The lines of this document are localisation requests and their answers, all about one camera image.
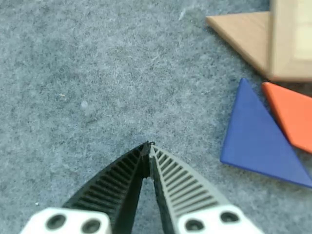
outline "beige wooden piece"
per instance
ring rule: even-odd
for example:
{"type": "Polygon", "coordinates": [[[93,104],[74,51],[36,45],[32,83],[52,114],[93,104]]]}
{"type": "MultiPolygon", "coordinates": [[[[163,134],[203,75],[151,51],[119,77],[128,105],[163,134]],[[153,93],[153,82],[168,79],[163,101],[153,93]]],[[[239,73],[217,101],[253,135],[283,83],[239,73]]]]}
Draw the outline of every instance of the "beige wooden piece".
{"type": "Polygon", "coordinates": [[[258,72],[268,71],[269,12],[207,16],[206,22],[258,72]]]}
{"type": "Polygon", "coordinates": [[[271,80],[312,81],[312,0],[272,0],[271,80]]]}

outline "blue wooden triangle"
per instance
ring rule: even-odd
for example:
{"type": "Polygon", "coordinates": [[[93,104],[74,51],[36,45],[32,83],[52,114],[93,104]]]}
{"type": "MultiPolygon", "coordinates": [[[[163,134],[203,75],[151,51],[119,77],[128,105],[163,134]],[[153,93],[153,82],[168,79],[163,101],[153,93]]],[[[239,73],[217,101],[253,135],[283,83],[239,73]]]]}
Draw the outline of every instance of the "blue wooden triangle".
{"type": "Polygon", "coordinates": [[[241,79],[221,162],[312,188],[312,180],[274,119],[241,79]]]}

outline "screw hole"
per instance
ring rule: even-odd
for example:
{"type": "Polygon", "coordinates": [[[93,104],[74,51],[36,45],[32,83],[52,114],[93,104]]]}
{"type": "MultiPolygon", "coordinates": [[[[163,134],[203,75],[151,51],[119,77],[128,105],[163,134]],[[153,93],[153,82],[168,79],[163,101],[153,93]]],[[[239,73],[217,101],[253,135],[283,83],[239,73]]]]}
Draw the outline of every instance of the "screw hole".
{"type": "Polygon", "coordinates": [[[221,215],[221,220],[225,223],[237,222],[239,220],[238,216],[231,212],[224,212],[221,215]]]}
{"type": "Polygon", "coordinates": [[[199,231],[204,229],[204,225],[201,221],[192,219],[186,222],[185,228],[188,231],[199,231]]]}
{"type": "Polygon", "coordinates": [[[82,226],[82,232],[86,234],[95,233],[99,230],[100,225],[101,223],[98,220],[91,219],[82,226]]]}
{"type": "Polygon", "coordinates": [[[53,217],[51,217],[47,222],[47,228],[50,230],[55,230],[57,228],[60,228],[64,225],[66,221],[66,217],[62,214],[57,214],[53,217]]]}

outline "gray carpet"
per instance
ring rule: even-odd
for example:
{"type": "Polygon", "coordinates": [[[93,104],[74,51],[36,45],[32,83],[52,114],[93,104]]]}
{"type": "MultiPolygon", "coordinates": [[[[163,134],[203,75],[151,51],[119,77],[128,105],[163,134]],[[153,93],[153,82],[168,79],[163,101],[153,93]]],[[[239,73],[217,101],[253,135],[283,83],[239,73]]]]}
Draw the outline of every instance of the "gray carpet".
{"type": "MultiPolygon", "coordinates": [[[[204,17],[268,8],[269,0],[0,0],[1,233],[19,233],[34,212],[62,205],[146,140],[197,169],[265,233],[311,233],[311,191],[219,162],[240,78],[265,99],[260,75],[204,17]]],[[[312,94],[311,85],[287,86],[312,94]]],[[[163,233],[151,180],[133,233],[163,233]]]]}

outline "orange triangle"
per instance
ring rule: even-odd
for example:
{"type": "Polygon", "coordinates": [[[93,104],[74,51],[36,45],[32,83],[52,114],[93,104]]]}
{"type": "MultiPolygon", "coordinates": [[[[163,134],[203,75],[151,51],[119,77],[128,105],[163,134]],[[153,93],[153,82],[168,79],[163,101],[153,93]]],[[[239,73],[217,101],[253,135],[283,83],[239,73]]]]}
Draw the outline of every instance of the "orange triangle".
{"type": "Polygon", "coordinates": [[[207,16],[206,22],[263,76],[268,71],[269,12],[207,16]]]}
{"type": "Polygon", "coordinates": [[[262,88],[289,142],[312,153],[312,97],[270,82],[262,88]]]}

